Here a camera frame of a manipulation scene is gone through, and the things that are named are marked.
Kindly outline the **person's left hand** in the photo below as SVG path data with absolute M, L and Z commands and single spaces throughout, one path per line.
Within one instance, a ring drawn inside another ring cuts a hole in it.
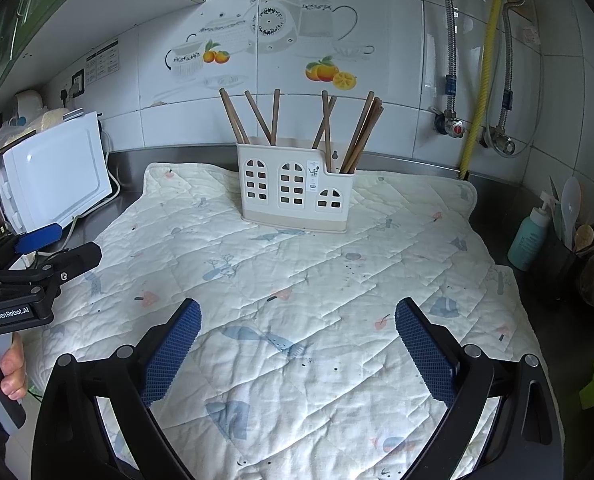
M 26 364 L 22 337 L 19 333 L 11 334 L 10 348 L 0 360 L 3 379 L 0 389 L 12 401 L 19 401 L 28 391 Z

